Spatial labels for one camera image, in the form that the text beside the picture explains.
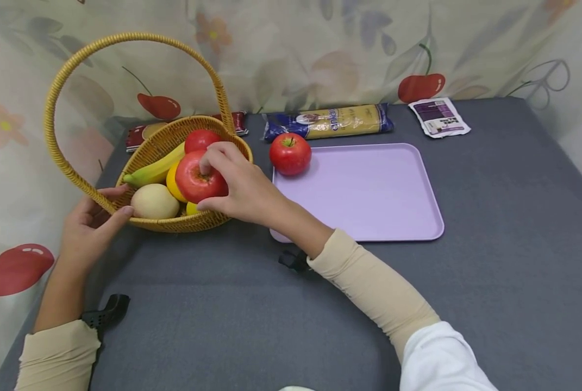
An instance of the hand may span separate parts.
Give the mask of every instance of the hand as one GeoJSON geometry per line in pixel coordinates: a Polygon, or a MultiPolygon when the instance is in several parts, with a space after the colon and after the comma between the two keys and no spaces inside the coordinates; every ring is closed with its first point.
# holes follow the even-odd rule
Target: hand
{"type": "MultiPolygon", "coordinates": [[[[99,192],[114,201],[128,189],[128,185],[121,185],[99,192]]],[[[111,216],[90,197],[84,197],[65,219],[55,271],[74,277],[85,276],[133,213],[133,207],[124,206],[111,216]]]]}
{"type": "Polygon", "coordinates": [[[211,144],[199,163],[208,174],[216,169],[228,183],[228,196],[203,199],[198,210],[216,210],[269,228],[279,215],[289,209],[290,201],[279,192],[257,165],[249,163],[236,145],[229,142],[211,144]]]}

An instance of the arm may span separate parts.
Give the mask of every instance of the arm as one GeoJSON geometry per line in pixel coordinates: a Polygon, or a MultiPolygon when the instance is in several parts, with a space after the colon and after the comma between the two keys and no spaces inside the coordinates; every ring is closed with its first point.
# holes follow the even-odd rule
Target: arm
{"type": "Polygon", "coordinates": [[[389,337],[402,363],[401,390],[496,390],[471,347],[399,273],[285,198],[230,143],[209,147],[201,163],[228,182],[229,195],[198,208],[273,228],[308,255],[308,264],[345,293],[389,337]]]}
{"type": "MultiPolygon", "coordinates": [[[[111,199],[127,186],[102,189],[111,199]]],[[[49,276],[20,357],[19,391],[86,391],[100,346],[97,332],[78,320],[84,309],[86,277],[110,241],[132,215],[127,206],[112,217],[84,198],[65,220],[60,256],[49,276]]]]}
{"type": "Polygon", "coordinates": [[[209,147],[200,170],[207,173],[211,166],[228,182],[229,195],[205,199],[197,207],[273,228],[297,244],[313,270],[382,328],[401,361],[410,336],[440,321],[419,292],[388,264],[284,197],[231,143],[209,147]]]}

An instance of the table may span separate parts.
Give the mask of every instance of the table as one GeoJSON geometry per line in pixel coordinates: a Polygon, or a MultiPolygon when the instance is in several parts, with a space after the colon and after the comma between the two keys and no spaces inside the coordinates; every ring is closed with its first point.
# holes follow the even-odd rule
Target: table
{"type": "MultiPolygon", "coordinates": [[[[431,140],[400,105],[389,108],[393,133],[311,145],[415,145],[445,234],[366,247],[465,336],[498,389],[582,390],[582,176],[523,100],[455,105],[468,135],[431,140]]],[[[271,175],[263,126],[249,116],[246,140],[271,175]]],[[[114,184],[126,159],[117,148],[100,185],[114,184]]],[[[106,334],[91,390],[398,390],[387,338],[331,284],[279,265],[284,248],[238,221],[184,235],[128,227],[89,289],[90,308],[110,293],[132,299],[106,334]]],[[[0,370],[0,391],[14,386],[35,315],[0,370]]]]}

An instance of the floral curtain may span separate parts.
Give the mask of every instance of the floral curtain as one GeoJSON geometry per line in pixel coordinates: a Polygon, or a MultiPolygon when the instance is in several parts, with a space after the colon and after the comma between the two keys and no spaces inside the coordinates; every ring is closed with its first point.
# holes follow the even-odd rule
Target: floral curtain
{"type": "MultiPolygon", "coordinates": [[[[80,197],[43,141],[49,83],[86,43],[131,30],[203,54],[233,110],[520,96],[582,170],[578,0],[0,0],[0,363],[80,197]]],[[[217,110],[208,75],[187,54],[129,42],[69,78],[57,139],[94,182],[132,124],[217,110]]]]}

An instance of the blue packaging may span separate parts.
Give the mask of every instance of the blue packaging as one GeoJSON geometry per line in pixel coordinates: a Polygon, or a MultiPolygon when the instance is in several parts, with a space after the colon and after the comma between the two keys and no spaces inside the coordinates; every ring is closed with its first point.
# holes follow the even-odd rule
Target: blue packaging
{"type": "Polygon", "coordinates": [[[386,116],[387,106],[386,103],[380,103],[341,109],[265,114],[265,141],[271,142],[282,133],[296,133],[310,140],[392,131],[394,125],[386,116]]]}

